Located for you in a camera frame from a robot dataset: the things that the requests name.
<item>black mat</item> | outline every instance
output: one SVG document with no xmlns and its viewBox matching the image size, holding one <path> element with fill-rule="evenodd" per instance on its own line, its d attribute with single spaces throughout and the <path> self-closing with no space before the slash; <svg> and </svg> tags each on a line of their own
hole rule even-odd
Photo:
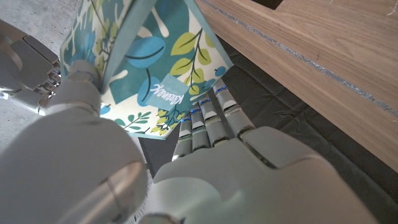
<svg viewBox="0 0 398 224">
<path fill-rule="evenodd" d="M 398 223 L 398 173 L 230 45 L 221 42 L 235 64 L 223 80 L 253 124 L 279 129 L 316 150 L 381 223 Z M 176 127 L 165 141 L 140 139 L 152 175 L 171 161 L 178 131 Z"/>
</svg>

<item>tissue box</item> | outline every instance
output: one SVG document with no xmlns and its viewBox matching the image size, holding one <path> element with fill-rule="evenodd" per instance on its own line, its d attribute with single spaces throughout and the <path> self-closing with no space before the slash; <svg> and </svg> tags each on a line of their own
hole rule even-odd
<svg viewBox="0 0 398 224">
<path fill-rule="evenodd" d="M 101 75 L 101 116 L 154 139 L 232 66 L 194 0 L 84 1 L 61 48 L 63 74 L 77 59 Z"/>
</svg>

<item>wooden surface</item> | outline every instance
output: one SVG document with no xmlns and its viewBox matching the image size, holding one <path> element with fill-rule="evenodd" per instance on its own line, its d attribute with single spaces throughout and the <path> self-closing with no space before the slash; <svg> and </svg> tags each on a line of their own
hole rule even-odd
<svg viewBox="0 0 398 224">
<path fill-rule="evenodd" d="M 398 171 L 396 1 L 284 0 L 276 10 L 250 0 L 197 3 L 216 34 Z"/>
</svg>

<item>white robotic hand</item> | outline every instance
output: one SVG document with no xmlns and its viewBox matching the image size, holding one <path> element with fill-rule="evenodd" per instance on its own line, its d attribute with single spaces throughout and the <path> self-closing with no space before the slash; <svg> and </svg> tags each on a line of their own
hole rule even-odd
<svg viewBox="0 0 398 224">
<path fill-rule="evenodd" d="M 98 117 L 96 80 L 76 61 L 48 115 L 0 154 L 2 223 L 120 223 L 142 203 L 147 169 L 130 136 Z"/>
<path fill-rule="evenodd" d="M 57 55 L 0 20 L 0 98 L 40 115 L 61 82 Z"/>
<path fill-rule="evenodd" d="M 222 81 L 213 90 L 232 139 L 204 97 L 154 177 L 141 224 L 377 223 L 321 155 L 276 129 L 254 129 Z"/>
</svg>

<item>floral pattern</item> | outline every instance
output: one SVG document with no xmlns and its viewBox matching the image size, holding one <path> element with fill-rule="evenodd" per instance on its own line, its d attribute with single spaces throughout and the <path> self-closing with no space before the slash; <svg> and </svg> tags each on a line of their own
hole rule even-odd
<svg viewBox="0 0 398 224">
<path fill-rule="evenodd" d="M 158 0 L 143 24 L 124 24 L 130 7 L 145 0 L 83 0 L 71 32 L 61 47 L 62 73 L 83 59 L 105 80 L 101 116 L 133 136 L 163 139 L 191 107 L 232 66 L 194 0 Z M 121 29 L 139 31 L 111 77 L 105 71 Z M 167 74 L 187 88 L 171 110 L 152 105 L 151 88 Z"/>
</svg>

